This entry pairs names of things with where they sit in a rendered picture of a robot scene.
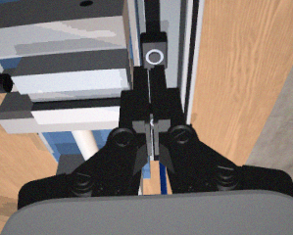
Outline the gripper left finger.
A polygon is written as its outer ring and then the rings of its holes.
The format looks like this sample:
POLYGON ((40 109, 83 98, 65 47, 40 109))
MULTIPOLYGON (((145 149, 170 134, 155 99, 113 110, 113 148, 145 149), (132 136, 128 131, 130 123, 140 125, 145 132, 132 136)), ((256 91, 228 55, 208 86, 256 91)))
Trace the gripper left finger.
POLYGON ((138 196, 142 167, 152 156, 148 70, 133 67, 133 90, 122 90, 119 127, 106 145, 70 174, 29 181, 18 209, 61 198, 138 196))

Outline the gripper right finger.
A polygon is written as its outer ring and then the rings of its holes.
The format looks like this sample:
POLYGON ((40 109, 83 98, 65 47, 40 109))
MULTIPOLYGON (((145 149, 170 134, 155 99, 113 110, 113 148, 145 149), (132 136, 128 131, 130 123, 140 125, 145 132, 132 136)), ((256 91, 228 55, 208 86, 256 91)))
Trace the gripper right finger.
POLYGON ((236 165, 199 140, 184 121, 179 88, 167 88, 164 65, 151 68, 151 86, 155 156, 167 169, 173 194, 261 189, 293 197, 285 171, 236 165))

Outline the grey slotted metal block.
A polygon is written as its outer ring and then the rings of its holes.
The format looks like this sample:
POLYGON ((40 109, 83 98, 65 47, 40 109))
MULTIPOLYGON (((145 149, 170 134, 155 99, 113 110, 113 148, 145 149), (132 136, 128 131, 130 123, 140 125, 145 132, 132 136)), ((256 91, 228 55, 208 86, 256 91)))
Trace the grey slotted metal block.
POLYGON ((119 120, 122 90, 133 90, 127 48, 22 57, 11 75, 38 124, 119 120))

